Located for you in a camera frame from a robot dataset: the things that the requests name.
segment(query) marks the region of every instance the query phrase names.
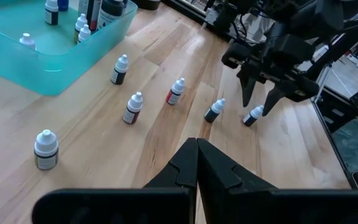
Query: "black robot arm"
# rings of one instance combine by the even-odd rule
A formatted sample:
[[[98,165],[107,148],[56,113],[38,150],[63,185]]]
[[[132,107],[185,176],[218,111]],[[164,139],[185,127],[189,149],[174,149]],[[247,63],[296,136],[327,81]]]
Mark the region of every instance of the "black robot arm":
[[[231,9],[250,11],[250,5],[242,3]],[[345,20],[345,15],[350,17],[357,14],[349,7],[354,5],[354,2],[335,0],[308,1],[301,6],[291,2],[279,7],[266,4],[264,12],[276,20],[265,33],[267,40],[256,45],[237,40],[222,57],[222,62],[228,67],[241,66],[237,77],[242,87],[243,106],[248,105],[255,82],[265,83],[266,80],[274,82],[275,87],[267,95],[264,116],[281,98],[299,102],[317,95],[319,86],[314,81],[321,69],[337,60],[358,41],[358,20],[357,23]],[[224,13],[218,16],[215,24],[227,22],[222,19],[227,18]],[[296,68],[305,61],[313,61],[316,45],[307,40],[318,38],[317,43],[324,42],[343,32],[343,41],[332,46],[330,44],[331,49],[325,57],[316,61],[308,71],[302,72]]]

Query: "black device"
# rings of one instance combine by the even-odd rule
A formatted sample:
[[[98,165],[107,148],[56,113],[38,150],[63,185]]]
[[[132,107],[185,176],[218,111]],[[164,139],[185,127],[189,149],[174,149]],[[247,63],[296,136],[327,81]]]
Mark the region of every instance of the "black device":
[[[262,1],[263,7],[256,0],[229,2],[233,5],[232,9],[237,8],[237,14],[257,8],[275,20],[265,34],[265,42],[249,44],[237,38],[222,57],[223,64],[228,67],[241,66],[237,77],[242,87],[244,107],[249,103],[256,82],[274,82],[275,87],[265,101],[263,116],[281,98],[299,102],[317,95],[319,86],[314,81],[321,70],[339,59],[358,41],[358,22],[346,21],[358,12],[355,10],[358,9],[355,1]],[[218,19],[225,21],[227,26],[233,24],[233,17],[227,11],[222,11]],[[344,35],[332,44],[331,40],[338,34]],[[330,49],[314,62],[316,46],[323,42],[327,42]],[[296,68],[305,61],[311,61],[312,67],[305,72]]]
[[[208,224],[358,223],[358,190],[280,190],[195,138],[143,189],[57,190],[38,200],[32,221],[194,224],[197,183]]]

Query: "wooden tabletop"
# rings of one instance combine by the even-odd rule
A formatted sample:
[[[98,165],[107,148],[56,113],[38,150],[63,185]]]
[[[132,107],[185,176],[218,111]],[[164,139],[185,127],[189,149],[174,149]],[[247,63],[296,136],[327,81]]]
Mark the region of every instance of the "wooden tabletop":
[[[30,223],[34,203],[51,190],[142,187],[188,137],[209,139],[279,188],[349,188],[310,101],[281,100],[253,127],[242,125],[242,116],[262,104],[273,85],[257,83],[243,108],[237,71],[220,62],[226,49],[199,24],[161,5],[139,10],[127,37],[59,96],[40,96],[0,78],[0,223]],[[122,54],[131,64],[116,86],[110,76]],[[180,77],[185,92],[170,106],[165,96]],[[144,107],[128,125],[122,115],[137,91]],[[217,98],[227,104],[210,125],[203,115]],[[49,171],[34,164],[35,137],[43,129],[60,143],[60,160]],[[202,212],[197,219],[204,223]]]

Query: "plastic bin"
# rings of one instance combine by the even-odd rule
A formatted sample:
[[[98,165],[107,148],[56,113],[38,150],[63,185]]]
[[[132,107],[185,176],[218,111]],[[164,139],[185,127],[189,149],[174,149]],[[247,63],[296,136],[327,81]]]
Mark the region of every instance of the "plastic bin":
[[[59,12],[59,24],[44,21],[44,0],[0,0],[0,76],[41,95],[58,95],[125,37],[137,6],[128,2],[122,17],[73,42],[78,12]],[[19,43],[28,32],[37,51]]]

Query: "dark bottle label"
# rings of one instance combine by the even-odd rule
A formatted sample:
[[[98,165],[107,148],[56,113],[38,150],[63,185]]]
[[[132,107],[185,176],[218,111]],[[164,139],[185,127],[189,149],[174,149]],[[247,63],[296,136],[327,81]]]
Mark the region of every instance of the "dark bottle label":
[[[45,9],[45,22],[50,25],[57,25],[59,21],[59,12],[52,12]]]
[[[34,151],[34,158],[35,158],[35,165],[38,167],[38,169],[41,170],[49,170],[56,166],[58,161],[58,155],[59,155],[59,148],[57,149],[56,153],[51,156],[39,156]]]
[[[179,98],[180,94],[176,94],[172,92],[172,90],[170,90],[165,100],[167,101],[167,103],[175,105],[178,102]]]
[[[215,113],[211,108],[207,111],[204,118],[206,122],[212,123],[215,121],[215,119],[219,116],[219,114]]]
[[[137,117],[139,116],[139,113],[140,113],[140,111],[139,112],[132,112],[127,107],[127,109],[125,110],[125,113],[124,113],[124,117],[122,117],[122,118],[128,124],[134,124],[136,122],[136,120],[137,120]]]
[[[252,124],[255,123],[257,119],[254,118],[253,116],[251,116],[251,114],[248,114],[243,120],[242,122],[247,126],[250,127]]]
[[[125,74],[121,72],[117,72],[116,69],[112,72],[111,81],[116,85],[121,85],[124,82]]]
[[[103,27],[109,25],[118,18],[120,18],[120,16],[110,15],[101,9],[98,19],[98,30],[101,30]]]

